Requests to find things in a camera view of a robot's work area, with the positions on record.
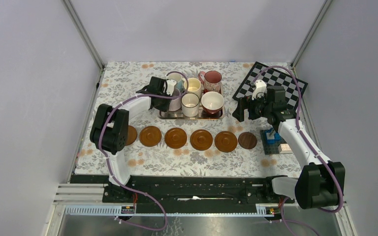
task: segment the floral tablecloth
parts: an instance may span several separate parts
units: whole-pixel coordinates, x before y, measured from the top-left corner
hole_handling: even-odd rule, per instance
[[[287,66],[287,63],[266,63]],[[232,99],[235,90],[251,69],[253,63],[242,62],[110,62],[100,85],[91,120],[83,138],[82,148],[77,155],[76,174],[107,175],[108,170],[102,154],[89,140],[93,119],[100,104],[116,106],[147,85],[152,76],[165,78],[172,70],[190,77],[197,77],[199,71],[216,70],[222,74],[225,99],[225,117],[220,120],[167,120],[158,118],[158,110],[138,114],[129,124],[140,131],[149,125],[157,126],[162,132],[161,142],[154,147],[145,147],[139,139],[125,147],[125,156],[132,175],[155,176],[209,176],[209,177],[266,177],[288,175],[298,177],[300,166],[293,154],[265,155],[261,144],[262,129],[271,126],[265,119],[238,122],[231,113],[237,102]],[[180,149],[171,149],[164,142],[165,133],[180,127],[188,135],[188,142]],[[195,150],[189,142],[193,131],[205,129],[215,137],[228,130],[237,137],[251,132],[257,137],[257,146],[251,150],[241,146],[230,153],[217,150],[214,144],[206,151]]]

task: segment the mug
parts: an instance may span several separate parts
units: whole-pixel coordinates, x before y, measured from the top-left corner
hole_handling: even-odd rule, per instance
[[[182,97],[182,112],[187,117],[199,114],[199,97],[194,93],[187,93]]]
[[[197,78],[189,78],[189,87],[188,87],[188,93],[194,93],[196,96],[201,97],[202,91],[201,91],[201,82]],[[183,81],[183,91],[185,91],[187,87],[186,80]]]
[[[181,74],[171,73],[170,75],[166,76],[166,79],[176,81],[175,88],[178,89],[180,92],[183,92],[184,79]]]
[[[224,106],[224,97],[217,92],[207,92],[202,96],[202,108],[209,114],[219,112]]]
[[[177,88],[175,88],[172,96],[174,97],[174,96],[179,96],[179,95],[180,95],[180,91]],[[178,109],[180,109],[180,107],[182,106],[181,100],[182,100],[182,97],[178,97],[176,99],[173,99],[170,102],[169,111],[174,112],[174,111],[177,111]]]
[[[222,75],[214,70],[203,72],[201,71],[198,74],[198,78],[203,83],[203,87],[205,89],[205,92],[215,91],[219,92],[221,91],[221,80]]]

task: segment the checkerboard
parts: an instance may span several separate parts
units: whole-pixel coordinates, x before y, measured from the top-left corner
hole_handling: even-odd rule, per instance
[[[252,83],[252,81],[257,76],[257,74],[266,67],[268,66],[261,64],[259,62],[256,62],[253,65],[250,72],[247,74],[246,78],[241,83],[241,85],[235,91],[235,94],[232,96],[232,98],[238,101],[238,99],[241,97],[252,95],[254,92],[254,84]],[[289,110],[297,108],[298,99],[299,99],[298,91],[296,90],[296,85],[291,76],[283,72],[274,70],[274,69],[269,69],[266,72],[264,72],[264,75],[263,74],[260,75],[258,77],[258,80],[263,80],[269,86],[271,85],[282,86],[284,90],[286,90],[287,108]],[[297,81],[298,81],[299,88],[301,89],[301,95],[303,96],[308,83],[299,79],[297,79]]]

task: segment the wooden coaster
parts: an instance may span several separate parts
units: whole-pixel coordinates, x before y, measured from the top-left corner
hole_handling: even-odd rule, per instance
[[[129,125],[128,126],[128,137],[126,139],[126,144],[125,146],[128,146],[128,145],[131,145],[132,143],[134,143],[134,141],[137,139],[137,130]]]
[[[140,133],[140,142],[146,147],[153,147],[160,143],[161,132],[155,126],[147,126]]]
[[[181,128],[172,128],[164,135],[166,144],[174,149],[183,147],[187,140],[188,136]]]
[[[238,136],[238,143],[242,148],[253,149],[257,145],[257,138],[250,132],[245,132]]]
[[[229,131],[223,131],[215,137],[215,146],[222,152],[231,152],[237,147],[237,137]]]
[[[190,136],[190,144],[192,147],[198,151],[205,151],[212,145],[212,135],[210,132],[199,129],[196,130],[191,136]]]

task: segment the round lid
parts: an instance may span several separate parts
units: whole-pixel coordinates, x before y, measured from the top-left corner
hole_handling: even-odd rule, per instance
[[[174,149],[183,147],[187,140],[186,132],[181,128],[172,128],[164,135],[166,144]]]
[[[215,137],[215,146],[222,152],[231,152],[237,147],[237,137],[229,131],[223,131]]]
[[[126,139],[126,144],[125,146],[128,146],[128,145],[131,145],[132,143],[134,143],[134,141],[137,139],[137,130],[129,125],[128,126],[128,137]]]
[[[253,149],[257,145],[257,138],[250,132],[245,132],[238,136],[238,143],[242,148]]]
[[[147,126],[140,133],[140,142],[146,147],[153,147],[160,143],[161,132],[155,126]]]
[[[205,151],[210,148],[212,145],[212,140],[213,138],[211,133],[204,129],[196,130],[190,136],[190,144],[198,151]]]

